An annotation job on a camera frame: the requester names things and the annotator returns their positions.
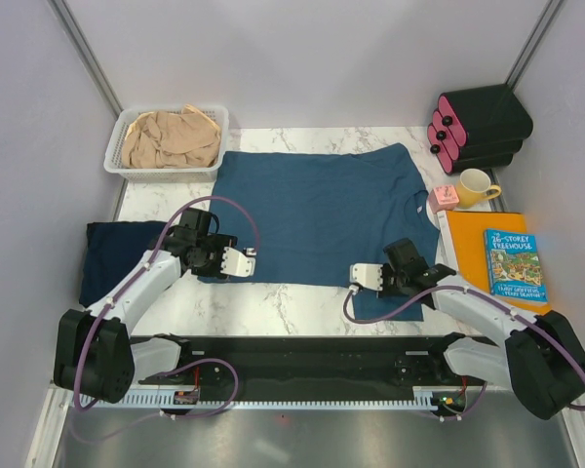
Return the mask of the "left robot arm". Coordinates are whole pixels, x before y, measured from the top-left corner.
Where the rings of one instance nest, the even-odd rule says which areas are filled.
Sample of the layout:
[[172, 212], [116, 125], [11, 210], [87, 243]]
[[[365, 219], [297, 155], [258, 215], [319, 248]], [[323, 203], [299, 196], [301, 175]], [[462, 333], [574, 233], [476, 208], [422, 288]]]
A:
[[119, 402], [131, 385], [162, 373], [183, 383], [194, 360], [168, 337], [133, 344], [144, 313], [185, 273], [224, 279], [223, 261], [238, 243], [212, 230], [215, 214], [187, 209], [177, 225], [152, 239], [136, 266], [110, 292], [85, 310], [67, 310], [58, 322], [54, 384], [96, 401]]

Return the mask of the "blue t shirt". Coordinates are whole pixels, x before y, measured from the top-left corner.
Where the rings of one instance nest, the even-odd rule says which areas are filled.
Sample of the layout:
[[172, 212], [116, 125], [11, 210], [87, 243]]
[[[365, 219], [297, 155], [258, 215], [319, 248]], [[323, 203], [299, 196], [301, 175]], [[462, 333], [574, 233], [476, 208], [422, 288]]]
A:
[[255, 283], [345, 288], [352, 264], [383, 263], [404, 238], [436, 261], [428, 192], [400, 143], [345, 155], [229, 151], [213, 196], [222, 233], [257, 249]]

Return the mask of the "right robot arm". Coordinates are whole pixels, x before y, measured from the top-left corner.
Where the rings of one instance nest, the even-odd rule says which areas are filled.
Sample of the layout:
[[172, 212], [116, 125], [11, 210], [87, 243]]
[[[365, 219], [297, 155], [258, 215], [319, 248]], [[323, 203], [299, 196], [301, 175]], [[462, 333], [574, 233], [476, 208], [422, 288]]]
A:
[[383, 291], [425, 299], [488, 340], [457, 337], [432, 354], [426, 368], [434, 381], [473, 376], [511, 390], [544, 420], [564, 409], [585, 411], [585, 350], [566, 316], [511, 306], [443, 264], [428, 265], [409, 239], [383, 251], [388, 259], [380, 276]]

